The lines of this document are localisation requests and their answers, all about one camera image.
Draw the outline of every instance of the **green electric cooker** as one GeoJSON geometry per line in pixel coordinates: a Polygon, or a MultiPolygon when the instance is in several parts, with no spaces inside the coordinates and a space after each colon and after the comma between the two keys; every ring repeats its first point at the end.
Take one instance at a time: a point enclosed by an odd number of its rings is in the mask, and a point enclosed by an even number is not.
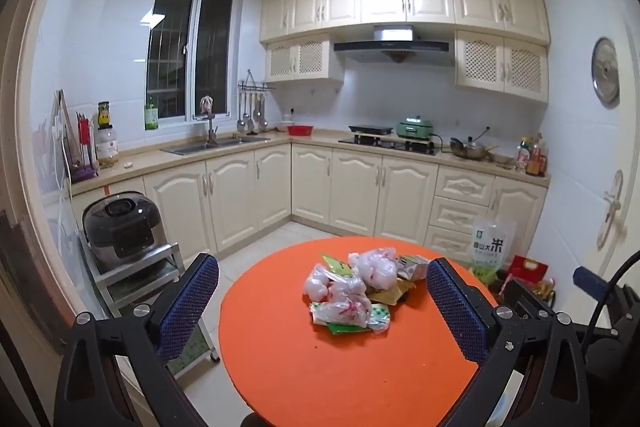
{"type": "Polygon", "coordinates": [[[421,116],[405,118],[396,127],[396,134],[402,138],[427,140],[433,134],[433,125],[421,116]]]}

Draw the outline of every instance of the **white plastic bag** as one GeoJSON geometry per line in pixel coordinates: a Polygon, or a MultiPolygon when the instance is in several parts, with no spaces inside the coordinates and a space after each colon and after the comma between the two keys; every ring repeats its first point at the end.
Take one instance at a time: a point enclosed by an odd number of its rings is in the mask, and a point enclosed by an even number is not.
{"type": "Polygon", "coordinates": [[[349,264],[358,271],[367,286],[388,290],[398,277],[395,248],[378,248],[365,253],[350,253],[349,264]]]}
{"type": "Polygon", "coordinates": [[[329,295],[329,270],[321,264],[316,264],[306,278],[302,291],[309,295],[312,301],[323,301],[329,295]]]}
{"type": "Polygon", "coordinates": [[[515,232],[516,223],[511,219],[474,219],[468,253],[472,260],[472,272],[482,282],[490,283],[495,278],[495,273],[511,252],[515,232]]]}
{"type": "Polygon", "coordinates": [[[334,279],[329,286],[329,302],[316,308],[314,320],[318,324],[348,324],[366,328],[371,314],[371,301],[365,295],[365,283],[357,273],[350,277],[334,274],[334,279]]]}

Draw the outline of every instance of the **round orange table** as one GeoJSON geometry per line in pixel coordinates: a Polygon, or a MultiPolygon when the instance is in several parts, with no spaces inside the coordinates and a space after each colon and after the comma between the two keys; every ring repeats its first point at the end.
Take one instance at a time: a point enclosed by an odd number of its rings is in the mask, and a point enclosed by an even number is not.
{"type": "MultiPolygon", "coordinates": [[[[220,350],[238,393],[275,427],[431,427],[458,399],[478,365],[465,360],[424,281],[390,307],[385,333],[332,335],[314,325],[302,285],[321,254],[394,247],[439,257],[378,237],[310,241],[267,257],[231,286],[220,312],[220,350]]],[[[495,305],[463,267],[462,279],[495,305]]]]}

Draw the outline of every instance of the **kitchen sink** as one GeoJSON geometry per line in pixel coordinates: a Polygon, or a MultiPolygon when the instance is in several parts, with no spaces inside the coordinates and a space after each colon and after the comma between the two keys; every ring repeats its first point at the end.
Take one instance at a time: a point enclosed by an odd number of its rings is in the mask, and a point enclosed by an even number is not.
{"type": "Polygon", "coordinates": [[[233,147],[234,145],[242,145],[244,143],[256,143],[267,142],[271,138],[262,138],[260,136],[241,136],[238,138],[219,138],[216,140],[216,144],[208,142],[196,142],[187,145],[178,145],[176,147],[167,147],[161,149],[164,152],[170,152],[171,154],[177,154],[180,156],[187,156],[196,152],[206,151],[209,149],[222,149],[225,147],[233,147]]]}

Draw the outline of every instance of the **range hood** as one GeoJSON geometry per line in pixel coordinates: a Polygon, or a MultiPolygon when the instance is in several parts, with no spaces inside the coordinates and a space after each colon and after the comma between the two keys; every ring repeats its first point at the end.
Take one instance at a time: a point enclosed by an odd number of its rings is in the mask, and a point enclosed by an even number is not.
{"type": "Polygon", "coordinates": [[[420,39],[409,25],[374,26],[372,41],[336,42],[334,51],[357,62],[453,65],[453,42],[420,39]]]}

